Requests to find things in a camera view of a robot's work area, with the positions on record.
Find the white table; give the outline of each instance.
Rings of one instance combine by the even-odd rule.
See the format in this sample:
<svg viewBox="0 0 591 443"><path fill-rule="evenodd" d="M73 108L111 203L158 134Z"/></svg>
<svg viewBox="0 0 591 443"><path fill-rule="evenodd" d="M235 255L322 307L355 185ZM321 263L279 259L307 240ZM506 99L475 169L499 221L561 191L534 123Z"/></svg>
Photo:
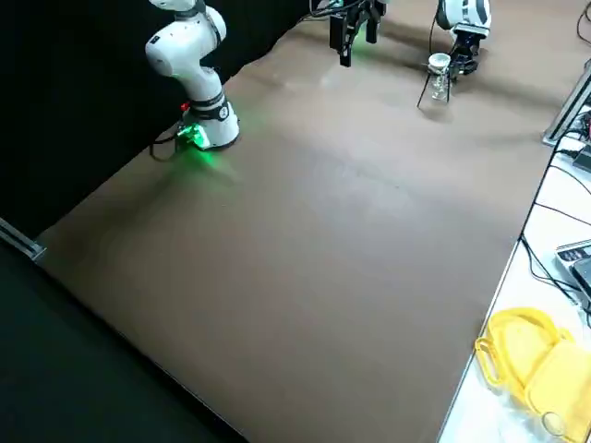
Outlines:
<svg viewBox="0 0 591 443"><path fill-rule="evenodd" d="M582 144L564 138L558 150L579 150ZM591 174L573 167L572 159L556 155L552 164L560 166L579 178L591 189ZM537 203L567 212L591 222L591 196L570 176L550 168L543 179ZM571 220L559 213L534 206L525 225L525 237L544 266L555 278L563 281L554 260L558 246L591 239L591 226ZM544 275L534 265L538 275ZM537 281L531 274L524 245L517 242L509 259L501 283L492 301L488 317L503 309L531 306L550 314L559 327L568 329L577 342L591 343L591 329L579 316L564 294L551 285ZM460 387L456 392L448 417L441 429L440 443L538 442L517 418L502 409L502 400L487 388L474 355L470 358Z"/></svg>

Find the black curtain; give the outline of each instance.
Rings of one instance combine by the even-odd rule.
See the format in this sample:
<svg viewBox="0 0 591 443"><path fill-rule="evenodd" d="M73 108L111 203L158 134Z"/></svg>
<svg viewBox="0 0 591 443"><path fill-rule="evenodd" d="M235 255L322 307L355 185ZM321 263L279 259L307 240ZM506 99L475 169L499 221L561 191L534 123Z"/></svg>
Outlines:
<svg viewBox="0 0 591 443"><path fill-rule="evenodd" d="M265 55L307 0L211 0L228 36L205 61L223 81ZM172 19L148 0L9 2L3 8L5 141L0 217L36 237L179 116L180 85L144 44Z"/></svg>

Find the white surface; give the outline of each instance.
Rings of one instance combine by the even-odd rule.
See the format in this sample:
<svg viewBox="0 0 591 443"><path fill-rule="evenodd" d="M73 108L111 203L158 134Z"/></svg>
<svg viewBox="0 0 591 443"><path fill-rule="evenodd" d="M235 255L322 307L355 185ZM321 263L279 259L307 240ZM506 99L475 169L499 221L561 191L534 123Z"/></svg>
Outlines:
<svg viewBox="0 0 591 443"><path fill-rule="evenodd" d="M565 138L558 150L580 148L580 142ZM591 174L574 168L570 158L557 155L552 164L569 171L591 189ZM591 222L591 196L570 176L554 168L549 169L536 202ZM534 207L525 226L525 238L553 277L571 281L557 266L554 251L561 245L591 239L591 227L551 210ZM534 266L534 270L544 275L539 266ZM576 307L559 290L534 279L521 243L516 247L493 304L492 313L518 306L536 307L550 314L557 326L568 329L577 342L591 342L591 330L579 318ZM472 358L440 443L554 441L534 437L524 425L526 416L512 415L503 405L503 398L488 389L476 359Z"/></svg>

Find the cable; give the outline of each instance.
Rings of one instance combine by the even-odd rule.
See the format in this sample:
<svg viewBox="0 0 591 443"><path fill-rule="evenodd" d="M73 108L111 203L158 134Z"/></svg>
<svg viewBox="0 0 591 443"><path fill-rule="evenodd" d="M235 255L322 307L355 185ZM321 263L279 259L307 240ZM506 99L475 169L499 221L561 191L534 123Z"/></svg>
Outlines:
<svg viewBox="0 0 591 443"><path fill-rule="evenodd" d="M433 55L433 30L435 30L435 22L437 21L437 13L439 12L439 5L435 10L433 21L431 22L431 29L428 32L428 54Z"/></svg>
<svg viewBox="0 0 591 443"><path fill-rule="evenodd" d="M529 245L525 244L526 241L524 242L524 237L522 237L521 241L525 246L525 252L527 253L527 258L529 259L529 271L534 276L534 278L538 281L541 281L542 283L549 284L551 286L557 286L554 282L552 282L551 278L543 277L541 275L536 274L536 272L534 271L534 260L532 258L533 251L529 248ZM557 279L554 279L554 281L558 284L566 286L568 288L568 290L570 290L570 291L581 292L581 290L578 287L576 287L566 281L557 280Z"/></svg>
<svg viewBox="0 0 591 443"><path fill-rule="evenodd" d="M339 6L339 7L327 6L327 7L324 7L323 9L316 9L316 10L312 10L312 8L310 8L310 15L313 18L328 17L333 14L338 14L339 12L346 12L351 8L358 7L359 5L364 3L365 1L366 0L356 0L354 3L352 3L350 5ZM312 6L312 0L309 0L309 5Z"/></svg>
<svg viewBox="0 0 591 443"><path fill-rule="evenodd" d="M571 173L569 173L566 169L562 169L560 166L556 166L554 164L551 164L549 166L549 169L553 168L553 169L558 169L559 171L561 171L563 174L567 174L569 175L576 183L578 183L579 185L581 185L583 187L583 189L587 192L587 194L589 194L589 196L591 196L591 190L585 186L585 184L579 180L578 178L576 178L574 175L572 175Z"/></svg>
<svg viewBox="0 0 591 443"><path fill-rule="evenodd" d="M576 21L576 36L579 39L581 39L583 42L585 42L589 45L591 45L591 41L589 41L588 39L583 37L583 34L581 34L581 21L583 21L583 17L585 17L587 19L587 21L591 22L591 18L589 17L589 9L590 8L591 8L591 2L589 2L585 5L583 12L579 16L579 19Z"/></svg>
<svg viewBox="0 0 591 443"><path fill-rule="evenodd" d="M536 253L529 245L527 239L525 238L525 235L523 234L521 235L521 241L524 244L525 249L529 251L529 254L531 254L531 256L536 260L540 268L544 270L544 273L548 276L549 280L552 281L552 283L554 283L554 286L556 286L564 294L564 296L571 301L571 303L573 303L574 305L578 305L574 298L569 293L567 293L566 290L560 285L559 281L552 277L552 274L549 273L548 269L544 266L544 263L542 263L542 261L537 257Z"/></svg>
<svg viewBox="0 0 591 443"><path fill-rule="evenodd" d="M308 13L303 16L300 20L297 21L297 23L301 23L302 21L326 21L329 19L329 17L325 17L325 18L314 18L313 14L317 11L322 11L325 10L329 7L332 7L334 5L336 5L337 3L339 3L340 0L332 0L328 5L326 5L323 9L314 9L314 6L312 5L314 0L309 0L308 1Z"/></svg>
<svg viewBox="0 0 591 443"><path fill-rule="evenodd" d="M162 157L158 157L156 155L155 149L154 149L154 145L163 145L164 143L168 143L169 141L173 141L176 139L176 132L178 131L178 126L182 123L182 117L181 120L178 121L176 129L175 129L175 133L172 136L166 137L166 138L161 138L160 140L154 140L152 141L152 143L149 145L148 147L148 153L150 154L150 157L152 157L153 160L157 161L157 162L169 162L170 160L173 159L173 157L176 155L176 147L175 147L175 153L166 157L166 158L162 158Z"/></svg>
<svg viewBox="0 0 591 443"><path fill-rule="evenodd" d="M568 213L566 213L566 212L564 212L564 211L562 211L562 210L557 210L556 208L552 208L551 206L546 206L546 205L543 205L543 204L541 204L541 203L537 203L537 202L536 202L536 203L534 203L534 204L535 204L536 206L539 206L540 208L544 208L544 209L546 209L546 210L553 210L554 212L558 212L559 214L562 214L562 215L564 215L565 217L568 217L569 219L575 220L576 222L580 222L580 223L582 223L582 224L586 224L587 226L591 226L591 222L589 222L589 221L585 221L585 220L581 220L581 219L579 219L579 218L577 218L577 217L574 217L573 215L571 215L571 214L568 214Z"/></svg>

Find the green led light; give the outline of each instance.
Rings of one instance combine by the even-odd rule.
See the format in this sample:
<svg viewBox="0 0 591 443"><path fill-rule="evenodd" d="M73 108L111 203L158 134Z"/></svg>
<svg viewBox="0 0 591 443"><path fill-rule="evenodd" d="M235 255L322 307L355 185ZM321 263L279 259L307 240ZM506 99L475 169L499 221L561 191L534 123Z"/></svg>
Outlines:
<svg viewBox="0 0 591 443"><path fill-rule="evenodd" d="M180 138L186 139L189 143L194 144L202 150L211 146L210 139L207 137L205 130L197 123L184 126L176 133L176 135Z"/></svg>

